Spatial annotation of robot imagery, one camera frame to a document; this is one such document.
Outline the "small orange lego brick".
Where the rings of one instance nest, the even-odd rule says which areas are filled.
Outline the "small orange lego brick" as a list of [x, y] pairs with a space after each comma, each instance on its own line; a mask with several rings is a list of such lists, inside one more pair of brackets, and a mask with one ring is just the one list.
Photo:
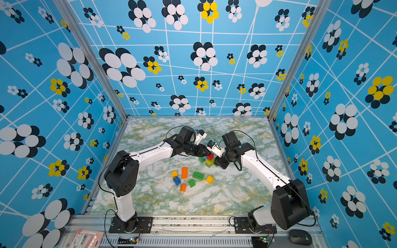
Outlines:
[[187, 186], [185, 184], [182, 184], [181, 188], [180, 188], [180, 191], [181, 192], [186, 192], [186, 188], [187, 188]]

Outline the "pink packaged item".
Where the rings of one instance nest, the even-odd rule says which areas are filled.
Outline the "pink packaged item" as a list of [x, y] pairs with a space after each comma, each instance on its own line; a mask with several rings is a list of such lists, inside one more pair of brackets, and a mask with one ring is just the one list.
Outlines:
[[70, 248], [98, 248], [101, 244], [104, 232], [79, 229], [74, 236]]

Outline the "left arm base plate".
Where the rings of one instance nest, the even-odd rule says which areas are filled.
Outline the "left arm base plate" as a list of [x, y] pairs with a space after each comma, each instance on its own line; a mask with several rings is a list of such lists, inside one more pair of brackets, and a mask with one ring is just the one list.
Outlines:
[[118, 216], [111, 219], [109, 233], [111, 234], [149, 234], [153, 226], [153, 217], [136, 217], [123, 222]]

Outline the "blue lego brick left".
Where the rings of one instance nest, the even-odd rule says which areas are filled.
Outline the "blue lego brick left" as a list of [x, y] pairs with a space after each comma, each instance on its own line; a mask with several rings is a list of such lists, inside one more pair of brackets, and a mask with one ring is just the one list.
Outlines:
[[174, 183], [178, 186], [181, 184], [181, 180], [178, 176], [176, 176], [175, 178], [173, 178]]

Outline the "aluminium front rail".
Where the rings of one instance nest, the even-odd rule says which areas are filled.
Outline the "aluminium front rail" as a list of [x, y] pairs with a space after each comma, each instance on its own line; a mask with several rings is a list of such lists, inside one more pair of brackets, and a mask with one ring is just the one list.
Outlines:
[[289, 230], [269, 223], [276, 233], [238, 234], [229, 216], [153, 216], [147, 224], [147, 234], [110, 234], [111, 215], [76, 216], [70, 221], [59, 242], [60, 248], [70, 248], [80, 229], [103, 231], [101, 248], [297, 248]]

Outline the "yellow lego brick left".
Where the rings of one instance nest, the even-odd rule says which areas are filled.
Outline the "yellow lego brick left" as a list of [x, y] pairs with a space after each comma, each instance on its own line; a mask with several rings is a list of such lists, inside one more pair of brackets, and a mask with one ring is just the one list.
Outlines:
[[172, 178], [175, 178], [175, 177], [178, 176], [178, 173], [177, 173], [177, 171], [175, 170], [175, 171], [172, 171], [172, 172], [171, 172], [171, 175], [172, 175]]

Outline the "small green lego brick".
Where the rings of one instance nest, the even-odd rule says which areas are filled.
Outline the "small green lego brick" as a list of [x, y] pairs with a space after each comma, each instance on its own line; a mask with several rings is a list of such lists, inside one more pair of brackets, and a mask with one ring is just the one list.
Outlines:
[[189, 180], [188, 185], [190, 188], [193, 188], [196, 185], [195, 180], [194, 179]]

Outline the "yellow lego brick centre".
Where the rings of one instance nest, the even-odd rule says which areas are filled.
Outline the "yellow lego brick centre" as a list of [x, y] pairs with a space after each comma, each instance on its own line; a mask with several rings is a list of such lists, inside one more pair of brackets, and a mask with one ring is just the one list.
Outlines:
[[211, 184], [211, 183], [213, 182], [213, 180], [214, 180], [214, 178], [213, 178], [211, 175], [209, 175], [209, 176], [206, 178], [206, 181], [207, 181], [209, 184]]

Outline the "black computer mouse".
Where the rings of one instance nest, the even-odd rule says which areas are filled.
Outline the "black computer mouse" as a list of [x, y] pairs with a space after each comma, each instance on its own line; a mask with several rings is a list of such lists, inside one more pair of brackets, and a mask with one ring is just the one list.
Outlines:
[[310, 233], [301, 229], [290, 230], [289, 239], [292, 243], [302, 246], [311, 246], [313, 242]]

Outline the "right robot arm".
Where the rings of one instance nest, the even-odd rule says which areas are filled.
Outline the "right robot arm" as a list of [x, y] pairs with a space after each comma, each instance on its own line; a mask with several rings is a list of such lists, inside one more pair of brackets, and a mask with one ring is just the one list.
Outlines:
[[223, 135], [222, 140], [224, 148], [213, 141], [207, 144], [216, 155], [215, 164], [226, 169], [232, 163], [239, 171], [247, 168], [255, 175], [272, 193], [270, 214], [280, 228], [287, 230], [313, 215], [302, 181], [281, 174], [258, 155], [255, 143], [242, 143], [235, 131]]

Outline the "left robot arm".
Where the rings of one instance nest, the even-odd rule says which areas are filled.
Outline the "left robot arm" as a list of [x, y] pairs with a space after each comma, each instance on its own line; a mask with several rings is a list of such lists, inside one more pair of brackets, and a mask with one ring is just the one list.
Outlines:
[[115, 155], [104, 173], [104, 180], [116, 204], [110, 233], [142, 230], [131, 196], [140, 170], [176, 155], [202, 158], [210, 154], [206, 146], [201, 144], [201, 140], [207, 136], [204, 130], [194, 130], [187, 126], [180, 128], [179, 133], [167, 136], [158, 145], [135, 153], [122, 150]]

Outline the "orange long lego brick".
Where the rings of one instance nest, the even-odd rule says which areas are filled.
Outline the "orange long lego brick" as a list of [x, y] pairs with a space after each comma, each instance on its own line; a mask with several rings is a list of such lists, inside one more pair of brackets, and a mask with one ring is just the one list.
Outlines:
[[181, 175], [182, 179], [187, 179], [188, 178], [188, 168], [187, 167], [183, 167], [182, 168], [182, 175]]

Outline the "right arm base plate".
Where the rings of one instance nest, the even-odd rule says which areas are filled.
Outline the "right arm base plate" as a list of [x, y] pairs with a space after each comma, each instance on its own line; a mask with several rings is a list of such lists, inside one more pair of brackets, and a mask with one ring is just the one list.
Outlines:
[[236, 234], [264, 234], [267, 236], [278, 233], [276, 226], [272, 224], [266, 224], [254, 230], [250, 227], [247, 217], [232, 217], [231, 224]]

